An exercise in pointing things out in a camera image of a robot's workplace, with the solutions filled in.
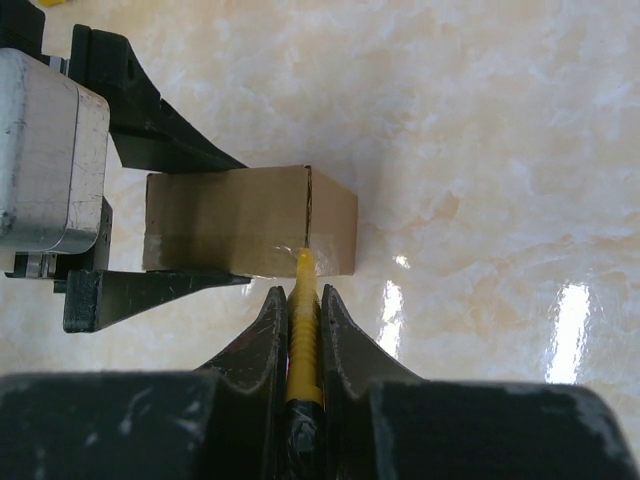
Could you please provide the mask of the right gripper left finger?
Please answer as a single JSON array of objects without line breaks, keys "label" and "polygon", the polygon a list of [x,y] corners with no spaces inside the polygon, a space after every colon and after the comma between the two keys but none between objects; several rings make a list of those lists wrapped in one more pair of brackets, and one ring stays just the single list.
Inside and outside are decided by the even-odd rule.
[{"label": "right gripper left finger", "polygon": [[5,479],[272,479],[284,410],[282,288],[191,371],[65,372],[1,380]]}]

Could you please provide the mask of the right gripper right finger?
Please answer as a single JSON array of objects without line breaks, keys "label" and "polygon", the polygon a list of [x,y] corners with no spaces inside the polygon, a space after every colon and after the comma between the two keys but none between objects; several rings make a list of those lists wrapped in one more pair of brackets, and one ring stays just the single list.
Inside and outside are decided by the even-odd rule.
[{"label": "right gripper right finger", "polygon": [[321,300],[331,479],[635,479],[609,406],[566,384],[436,381],[387,354],[338,291]]}]

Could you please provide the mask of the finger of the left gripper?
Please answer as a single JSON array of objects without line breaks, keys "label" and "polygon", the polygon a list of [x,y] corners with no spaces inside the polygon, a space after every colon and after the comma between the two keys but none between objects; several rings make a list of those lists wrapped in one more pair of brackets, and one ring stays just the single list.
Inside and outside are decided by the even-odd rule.
[{"label": "finger of the left gripper", "polygon": [[63,330],[94,333],[201,290],[250,282],[227,272],[72,271],[66,282]]},{"label": "finger of the left gripper", "polygon": [[199,173],[244,166],[211,143],[162,97],[126,37],[75,25],[69,77],[107,101],[109,133],[123,167]]}]

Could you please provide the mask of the yellow utility knife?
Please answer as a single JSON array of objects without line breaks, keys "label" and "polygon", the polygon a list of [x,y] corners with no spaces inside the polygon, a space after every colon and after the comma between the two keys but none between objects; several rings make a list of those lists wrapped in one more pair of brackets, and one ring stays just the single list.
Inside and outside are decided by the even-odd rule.
[{"label": "yellow utility knife", "polygon": [[323,477],[323,391],[318,374],[319,304],[315,261],[300,250],[296,283],[289,296],[289,366],[286,385],[284,475],[287,479]]}]

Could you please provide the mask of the brown cardboard express box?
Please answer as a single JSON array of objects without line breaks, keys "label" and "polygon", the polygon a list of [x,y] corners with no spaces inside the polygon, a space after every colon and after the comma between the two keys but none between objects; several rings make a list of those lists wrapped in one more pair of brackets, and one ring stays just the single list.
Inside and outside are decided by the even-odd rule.
[{"label": "brown cardboard express box", "polygon": [[355,271],[358,197],[309,165],[150,174],[142,266],[293,278],[308,248],[321,277]]}]

